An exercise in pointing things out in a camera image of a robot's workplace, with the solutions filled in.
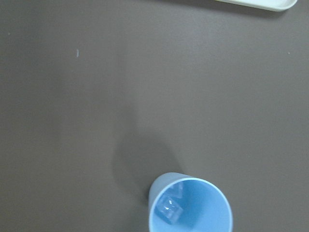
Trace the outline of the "clear ice cube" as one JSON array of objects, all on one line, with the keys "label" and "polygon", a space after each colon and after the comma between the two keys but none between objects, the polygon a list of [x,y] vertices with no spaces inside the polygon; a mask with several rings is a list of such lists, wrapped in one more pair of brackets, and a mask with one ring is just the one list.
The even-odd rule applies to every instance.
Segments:
[{"label": "clear ice cube", "polygon": [[175,224],[183,214],[183,208],[168,195],[162,195],[158,200],[155,213],[166,223]]}]

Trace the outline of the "light blue cup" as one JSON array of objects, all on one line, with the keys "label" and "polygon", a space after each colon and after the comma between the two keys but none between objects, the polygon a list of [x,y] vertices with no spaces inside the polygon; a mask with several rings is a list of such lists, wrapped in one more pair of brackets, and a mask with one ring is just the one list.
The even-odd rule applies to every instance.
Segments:
[{"label": "light blue cup", "polygon": [[[156,213],[162,195],[168,195],[183,208],[175,224]],[[151,185],[148,197],[148,227],[151,232],[231,232],[233,215],[225,195],[212,183],[180,173],[166,173]]]}]

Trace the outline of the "cream serving tray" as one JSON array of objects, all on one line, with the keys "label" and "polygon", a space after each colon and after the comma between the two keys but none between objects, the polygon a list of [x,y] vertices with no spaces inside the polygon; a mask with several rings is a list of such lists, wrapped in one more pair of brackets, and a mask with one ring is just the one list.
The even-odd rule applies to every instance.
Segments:
[{"label": "cream serving tray", "polygon": [[219,1],[274,12],[282,12],[288,10],[297,3],[297,0],[219,0]]}]

